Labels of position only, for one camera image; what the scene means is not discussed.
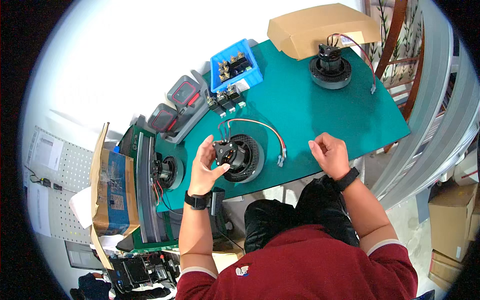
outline cardboard box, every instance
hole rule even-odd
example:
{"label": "cardboard box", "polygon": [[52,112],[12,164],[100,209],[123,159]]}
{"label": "cardboard box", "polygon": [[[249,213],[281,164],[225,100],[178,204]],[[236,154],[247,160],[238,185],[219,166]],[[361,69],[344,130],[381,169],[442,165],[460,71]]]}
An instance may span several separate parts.
{"label": "cardboard box", "polygon": [[131,234],[140,226],[133,178],[133,158],[103,148],[108,124],[100,133],[90,168],[92,221],[90,237],[103,266],[113,269],[99,236]]}
{"label": "cardboard box", "polygon": [[440,190],[428,203],[432,227],[432,248],[461,262],[468,247],[470,219],[477,184]]}
{"label": "cardboard box", "polygon": [[437,275],[429,272],[428,273],[428,278],[433,281],[436,285],[438,285],[442,290],[444,291],[448,291],[448,289],[450,288],[450,285],[451,283],[444,280],[444,279],[441,279],[440,277],[438,277]]}
{"label": "cardboard box", "polygon": [[453,283],[461,271],[462,265],[460,263],[435,250],[432,251],[430,273],[449,283]]}
{"label": "cardboard box", "polygon": [[[270,20],[267,36],[288,56],[302,60],[318,54],[318,45],[326,44],[327,36],[345,34],[358,44],[381,40],[380,27],[371,17],[340,3],[310,7]],[[340,48],[354,46],[341,40]]]}
{"label": "cardboard box", "polygon": [[475,197],[475,204],[473,206],[472,217],[470,219],[470,230],[468,231],[468,240],[475,240],[477,231],[480,228],[480,192]]}

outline red polo shirt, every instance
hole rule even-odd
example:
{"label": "red polo shirt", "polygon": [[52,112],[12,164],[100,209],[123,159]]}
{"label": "red polo shirt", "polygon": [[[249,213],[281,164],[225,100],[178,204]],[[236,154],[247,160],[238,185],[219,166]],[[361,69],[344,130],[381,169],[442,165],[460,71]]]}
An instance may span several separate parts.
{"label": "red polo shirt", "polygon": [[418,278],[408,251],[385,240],[363,252],[320,225],[275,236],[223,270],[182,271],[176,299],[413,299]]}

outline white wall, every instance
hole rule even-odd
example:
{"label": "white wall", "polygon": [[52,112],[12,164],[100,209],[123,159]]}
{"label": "white wall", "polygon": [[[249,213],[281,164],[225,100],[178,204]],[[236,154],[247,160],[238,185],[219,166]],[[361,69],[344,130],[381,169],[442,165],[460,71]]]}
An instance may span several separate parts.
{"label": "white wall", "polygon": [[[82,0],[49,38],[27,94],[23,162],[34,126],[93,150],[104,122],[121,137],[134,115],[149,116],[164,93],[190,69],[243,39],[263,42],[271,18],[341,2],[361,11],[362,0],[132,1]],[[218,17],[240,5],[243,20]],[[87,271],[70,268],[62,240],[38,237],[50,267],[67,291]]]}

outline shirt logo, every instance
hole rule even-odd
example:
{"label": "shirt logo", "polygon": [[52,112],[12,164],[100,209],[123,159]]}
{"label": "shirt logo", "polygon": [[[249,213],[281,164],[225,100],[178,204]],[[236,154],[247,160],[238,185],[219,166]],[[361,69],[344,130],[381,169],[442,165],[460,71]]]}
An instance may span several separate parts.
{"label": "shirt logo", "polygon": [[235,273],[237,273],[237,276],[242,276],[242,277],[248,276],[248,266],[245,265],[241,268],[236,268]]}

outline black pants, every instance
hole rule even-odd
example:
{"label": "black pants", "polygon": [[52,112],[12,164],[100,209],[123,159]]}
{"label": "black pants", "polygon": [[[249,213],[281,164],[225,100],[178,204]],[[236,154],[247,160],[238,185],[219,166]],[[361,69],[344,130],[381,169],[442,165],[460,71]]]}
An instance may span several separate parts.
{"label": "black pants", "polygon": [[334,239],[358,247],[359,240],[347,217],[345,200],[327,175],[314,179],[301,192],[297,206],[261,199],[245,211],[245,251],[263,248],[278,233],[301,225],[320,224]]}

